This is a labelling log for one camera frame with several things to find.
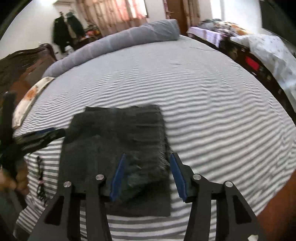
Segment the person's right forearm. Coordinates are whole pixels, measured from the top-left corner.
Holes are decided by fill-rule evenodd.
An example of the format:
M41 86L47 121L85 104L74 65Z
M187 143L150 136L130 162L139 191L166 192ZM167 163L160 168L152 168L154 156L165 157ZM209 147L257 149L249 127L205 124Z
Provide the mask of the person's right forearm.
M267 240L295 240L295 173L258 215Z

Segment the person's left hand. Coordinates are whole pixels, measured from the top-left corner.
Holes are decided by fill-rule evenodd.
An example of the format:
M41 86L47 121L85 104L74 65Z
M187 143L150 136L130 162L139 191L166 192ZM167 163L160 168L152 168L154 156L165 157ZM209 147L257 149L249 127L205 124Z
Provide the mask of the person's left hand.
M10 189L22 194L23 196L27 196L29 194L28 168L24 159L17 161L16 170L17 175L13 178L10 173L1 166L0 189L1 191Z

